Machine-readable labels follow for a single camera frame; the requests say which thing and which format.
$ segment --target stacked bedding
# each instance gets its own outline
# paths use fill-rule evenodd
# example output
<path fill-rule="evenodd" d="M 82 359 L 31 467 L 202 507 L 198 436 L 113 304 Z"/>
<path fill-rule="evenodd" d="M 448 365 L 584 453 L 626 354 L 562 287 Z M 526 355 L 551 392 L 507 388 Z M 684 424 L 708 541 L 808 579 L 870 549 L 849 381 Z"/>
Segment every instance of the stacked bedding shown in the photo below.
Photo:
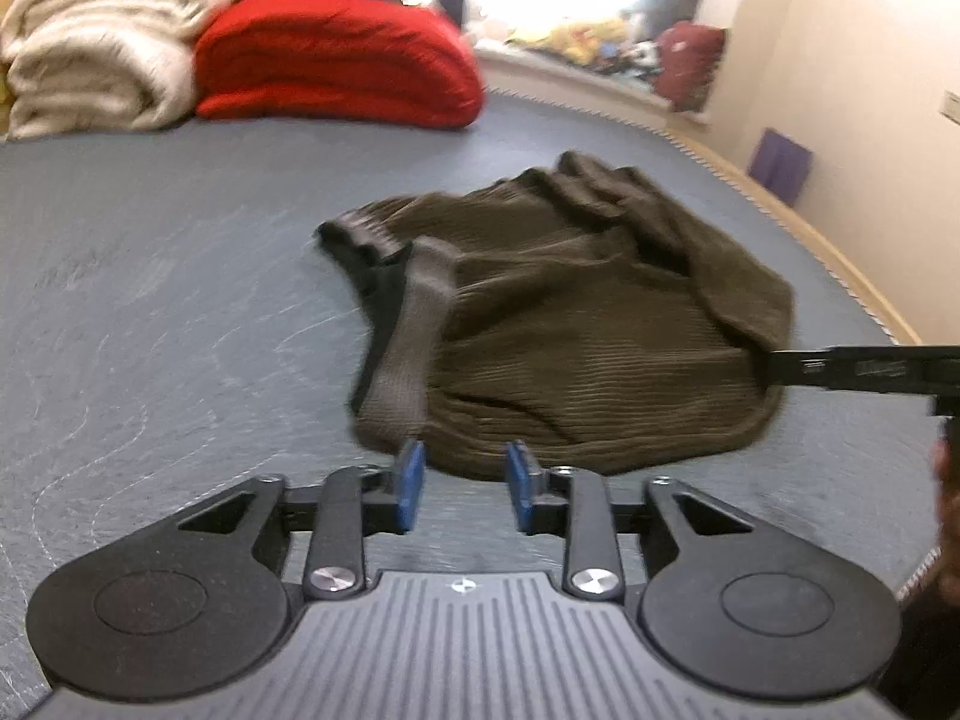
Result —
<path fill-rule="evenodd" d="M 10 137 L 156 129 L 196 100 L 191 45 L 232 0 L 14 0 L 0 23 Z"/>

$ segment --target red bag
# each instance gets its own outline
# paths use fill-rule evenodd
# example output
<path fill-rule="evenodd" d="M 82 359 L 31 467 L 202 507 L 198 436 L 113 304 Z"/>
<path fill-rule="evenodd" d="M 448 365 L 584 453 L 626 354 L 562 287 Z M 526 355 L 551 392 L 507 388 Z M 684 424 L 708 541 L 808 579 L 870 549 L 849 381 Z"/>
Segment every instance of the red bag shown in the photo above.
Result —
<path fill-rule="evenodd" d="M 425 8 L 380 0 L 243 0 L 196 47 L 208 119 L 304 115 L 465 127 L 483 83 L 469 45 Z"/>
<path fill-rule="evenodd" d="M 654 91 L 678 111 L 700 110 L 707 99 L 713 73 L 723 56 L 727 32 L 702 23 L 677 22 L 656 42 L 664 71 Z"/>

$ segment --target mattress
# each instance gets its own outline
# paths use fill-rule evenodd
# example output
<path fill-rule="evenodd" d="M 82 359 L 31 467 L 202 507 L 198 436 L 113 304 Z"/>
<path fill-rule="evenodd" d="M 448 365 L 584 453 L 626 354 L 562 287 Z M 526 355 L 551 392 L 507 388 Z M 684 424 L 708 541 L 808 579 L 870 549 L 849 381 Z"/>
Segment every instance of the mattress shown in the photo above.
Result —
<path fill-rule="evenodd" d="M 642 167 L 788 279 L 795 346 L 889 343 L 804 247 L 669 139 L 530 100 L 493 95 L 463 132 L 257 119 L 0 145 L 0 718 L 46 691 L 23 619 L 55 566 L 250 474 L 306 485 L 384 460 L 349 432 L 368 328 L 316 224 L 392 194 L 462 193 L 568 148 Z M 789 389 L 750 447 L 610 485 L 669 473 L 898 589 L 936 538 L 926 408 Z M 416 531 L 368 541 L 373 570 L 555 570 L 562 552 L 514 531 L 503 485 L 436 471 Z"/>

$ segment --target ribbed gray surface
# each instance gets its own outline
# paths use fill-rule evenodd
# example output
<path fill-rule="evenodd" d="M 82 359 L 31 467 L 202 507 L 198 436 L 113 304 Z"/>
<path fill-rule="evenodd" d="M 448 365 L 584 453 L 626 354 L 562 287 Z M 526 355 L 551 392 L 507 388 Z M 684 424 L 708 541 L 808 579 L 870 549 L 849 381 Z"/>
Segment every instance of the ribbed gray surface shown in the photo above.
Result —
<path fill-rule="evenodd" d="M 245 680 L 166 706 L 56 693 L 35 720 L 885 720 L 867 692 L 800 707 L 718 696 L 640 644 L 622 610 L 544 574 L 387 573 L 370 595 L 317 604 Z"/>

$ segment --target wall outlet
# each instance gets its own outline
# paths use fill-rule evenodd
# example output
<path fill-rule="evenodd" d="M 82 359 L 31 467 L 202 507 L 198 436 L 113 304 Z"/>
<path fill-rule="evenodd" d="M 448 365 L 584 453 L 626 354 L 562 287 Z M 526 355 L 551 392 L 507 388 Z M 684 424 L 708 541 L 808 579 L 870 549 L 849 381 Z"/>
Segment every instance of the wall outlet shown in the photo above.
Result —
<path fill-rule="evenodd" d="M 944 95 L 944 107 L 940 109 L 940 112 L 954 124 L 960 124 L 960 95 L 947 92 Z"/>

